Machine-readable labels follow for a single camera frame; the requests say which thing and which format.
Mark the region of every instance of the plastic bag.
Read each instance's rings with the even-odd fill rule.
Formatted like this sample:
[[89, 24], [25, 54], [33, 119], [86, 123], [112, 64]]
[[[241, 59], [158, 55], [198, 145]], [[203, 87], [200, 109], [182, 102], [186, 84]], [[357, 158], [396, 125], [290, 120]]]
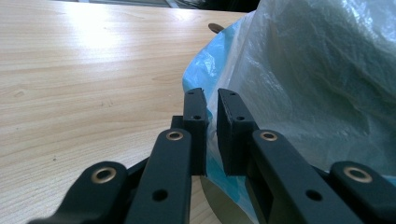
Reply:
[[237, 91], [262, 129], [284, 134], [312, 165], [356, 161], [396, 176], [396, 2], [262, 0], [191, 62], [187, 91], [212, 115], [208, 177], [255, 220], [243, 177], [217, 148], [217, 88]]

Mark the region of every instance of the black object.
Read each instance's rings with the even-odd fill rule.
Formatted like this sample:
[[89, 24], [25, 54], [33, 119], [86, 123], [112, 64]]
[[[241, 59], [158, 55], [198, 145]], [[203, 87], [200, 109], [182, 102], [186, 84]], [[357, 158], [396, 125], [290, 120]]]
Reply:
[[[356, 162], [327, 174], [281, 134], [259, 130], [236, 92], [219, 90], [219, 151], [226, 175], [245, 175], [260, 223], [396, 223], [396, 189]], [[183, 116], [130, 169], [104, 161], [83, 172], [49, 218], [30, 223], [188, 223], [191, 175], [205, 175], [206, 101], [186, 92]]]
[[256, 10], [259, 3], [260, 0], [205, 0], [202, 1], [198, 8], [206, 10], [250, 12]]

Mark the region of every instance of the wooden table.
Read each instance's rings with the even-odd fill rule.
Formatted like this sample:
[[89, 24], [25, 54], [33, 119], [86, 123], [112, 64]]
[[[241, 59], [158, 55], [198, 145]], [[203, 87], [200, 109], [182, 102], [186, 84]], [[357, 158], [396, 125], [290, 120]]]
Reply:
[[[0, 2], [0, 223], [51, 215], [99, 161], [146, 158], [182, 114], [184, 69], [241, 13]], [[191, 223], [219, 222], [194, 178]]]

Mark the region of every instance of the mounting hole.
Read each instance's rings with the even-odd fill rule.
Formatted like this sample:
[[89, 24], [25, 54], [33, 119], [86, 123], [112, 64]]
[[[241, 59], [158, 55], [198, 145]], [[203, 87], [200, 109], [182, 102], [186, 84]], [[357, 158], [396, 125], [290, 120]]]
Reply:
[[171, 141], [177, 141], [183, 138], [183, 133], [180, 132], [170, 132], [166, 135], [166, 138]]
[[95, 184], [105, 184], [116, 176], [116, 169], [113, 167], [103, 167], [93, 172], [91, 181]]
[[152, 200], [155, 202], [162, 202], [168, 197], [168, 192], [164, 189], [159, 189], [152, 193]]
[[319, 192], [312, 190], [312, 189], [307, 190], [305, 194], [309, 199], [316, 201], [316, 202], [320, 202], [323, 199]]
[[270, 141], [270, 142], [273, 142], [273, 141], [277, 140], [276, 134], [269, 133], [269, 132], [264, 132], [264, 133], [260, 134], [260, 137], [262, 139], [264, 139], [265, 141]]
[[358, 167], [347, 166], [344, 168], [344, 174], [347, 177], [364, 184], [373, 182], [373, 178], [367, 172]]

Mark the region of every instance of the brass insert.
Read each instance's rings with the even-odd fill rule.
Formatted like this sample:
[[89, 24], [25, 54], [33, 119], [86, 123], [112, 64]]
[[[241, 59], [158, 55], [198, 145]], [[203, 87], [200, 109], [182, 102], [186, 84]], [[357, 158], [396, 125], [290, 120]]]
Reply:
[[95, 184], [105, 184], [116, 176], [116, 169], [113, 167], [102, 167], [93, 172], [91, 181]]
[[166, 135], [166, 138], [171, 141], [177, 141], [183, 138], [183, 133], [180, 132], [170, 132]]
[[269, 132], [263, 132], [260, 134], [260, 137], [264, 139], [265, 141], [270, 141], [274, 142], [277, 140], [277, 136], [274, 133], [269, 133]]
[[373, 178], [367, 172], [357, 167], [347, 166], [344, 168], [344, 174], [346, 174], [347, 177], [364, 184], [373, 182]]

